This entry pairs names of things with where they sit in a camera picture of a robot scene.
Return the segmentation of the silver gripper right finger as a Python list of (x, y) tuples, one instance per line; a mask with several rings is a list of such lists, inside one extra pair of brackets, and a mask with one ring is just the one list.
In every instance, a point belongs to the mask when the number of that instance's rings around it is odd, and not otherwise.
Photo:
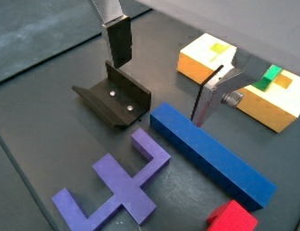
[(231, 68), (219, 77), (218, 73), (225, 68), (225, 65), (221, 64), (199, 85), (191, 112), (191, 121), (195, 126), (203, 124), (221, 104), (230, 107), (238, 105), (244, 98), (238, 89), (261, 80), (272, 63), (244, 49), (237, 49), (230, 65)]

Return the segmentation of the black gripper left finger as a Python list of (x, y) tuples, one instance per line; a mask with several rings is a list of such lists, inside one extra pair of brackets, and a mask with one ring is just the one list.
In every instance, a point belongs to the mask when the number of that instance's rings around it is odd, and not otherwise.
[(131, 18), (123, 13), (119, 0), (88, 0), (102, 21), (102, 34), (113, 66), (118, 69), (131, 60)]

